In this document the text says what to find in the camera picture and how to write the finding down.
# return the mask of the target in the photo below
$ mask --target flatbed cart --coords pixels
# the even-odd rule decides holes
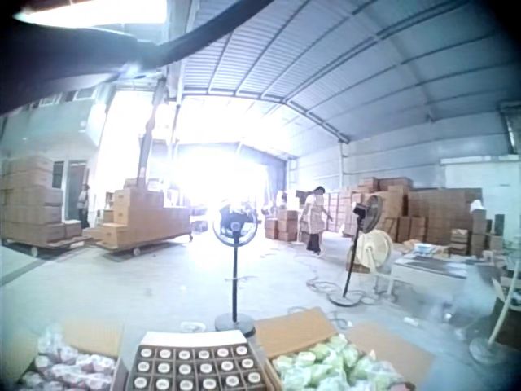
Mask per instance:
[[[144,247],[144,246],[160,244],[160,243],[163,243],[163,242],[165,242],[167,240],[176,239],[176,238],[179,238],[179,237],[185,236],[185,235],[188,235],[188,237],[190,238],[190,242],[194,239],[194,237],[192,236],[191,232],[185,232],[185,233],[181,233],[181,234],[178,234],[178,235],[167,236],[166,238],[148,240],[148,241],[145,241],[145,242],[129,244],[128,246],[122,246],[122,247],[107,246],[106,244],[103,244],[102,242],[98,242],[98,243],[96,243],[96,245],[98,247],[104,249],[104,250],[107,250],[107,251],[111,252],[111,253],[120,253],[120,252],[123,252],[123,251],[132,250],[132,254],[135,257],[139,257],[139,255],[141,255],[141,248]]]
[[[55,242],[49,242],[45,244],[31,244],[31,243],[25,243],[21,242],[19,240],[9,239],[9,238],[2,238],[2,246],[6,246],[9,244],[22,244],[24,246],[30,246],[30,253],[33,257],[38,257],[38,254],[40,251],[44,249],[51,249],[51,250],[58,250],[58,249],[69,249],[73,244],[80,243],[80,242],[86,242],[90,239],[90,236],[75,236],[70,239],[63,239],[63,240],[57,240]]]

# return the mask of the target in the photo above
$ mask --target metal roof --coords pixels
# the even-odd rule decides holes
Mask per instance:
[[[195,27],[233,2],[200,0]],[[241,99],[278,127],[284,152],[302,156],[339,138],[495,110],[519,97],[519,65],[477,2],[275,0],[187,60],[183,94]]]

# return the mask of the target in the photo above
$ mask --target black standing fan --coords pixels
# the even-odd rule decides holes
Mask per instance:
[[[348,279],[345,282],[344,291],[340,296],[338,293],[331,293],[327,299],[339,307],[354,307],[361,301],[361,294],[348,294],[349,281],[351,280],[352,267],[357,257],[358,235],[360,231],[364,234],[371,232],[378,224],[380,215],[382,214],[382,198],[372,195],[367,200],[367,205],[353,203],[352,212],[357,215],[357,232],[352,244],[351,264],[349,265]]]
[[[237,255],[239,247],[250,243],[257,233],[255,210],[247,204],[237,207],[226,204],[219,210],[219,215],[213,221],[213,233],[223,244],[234,248],[231,314],[219,315],[215,319],[215,329],[218,332],[240,330],[245,337],[249,338],[255,335],[253,318],[237,313]]]

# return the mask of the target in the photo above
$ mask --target woman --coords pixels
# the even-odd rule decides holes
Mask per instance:
[[[89,216],[89,189],[89,185],[83,185],[83,191],[80,193],[77,202],[78,218],[80,219],[82,230],[90,227],[87,220]]]
[[[309,224],[309,241],[307,249],[320,255],[320,235],[326,229],[322,214],[325,213],[327,218],[331,221],[333,218],[324,209],[324,193],[326,189],[319,186],[313,194],[308,197],[304,210],[302,211],[302,221],[307,221]]]

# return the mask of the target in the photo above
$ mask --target concrete floor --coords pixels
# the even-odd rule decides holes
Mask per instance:
[[[510,377],[510,367],[486,368],[471,358],[468,341],[452,324],[441,322],[442,303],[428,292],[399,291],[391,304],[360,305],[337,310],[320,293],[306,286],[318,277],[343,286],[348,239],[325,234],[321,258],[302,244],[267,240],[260,233],[239,250],[239,310],[254,319],[286,314],[292,307],[320,306],[332,319],[373,320],[436,356],[420,390],[491,390]],[[185,321],[213,321],[230,311],[232,252],[211,234],[196,235],[193,243],[180,238],[142,251],[140,257],[108,255],[98,248],[79,248],[52,260],[35,261],[20,250],[2,251],[2,342],[19,327],[40,334],[47,325],[66,318],[114,319],[125,326],[121,354],[127,366],[146,331],[179,332]],[[487,271],[469,266],[464,293],[453,321],[469,323],[490,314],[494,295]],[[371,290],[373,278],[354,275],[352,288]],[[417,327],[405,316],[419,319]],[[465,330],[470,337],[476,325]]]

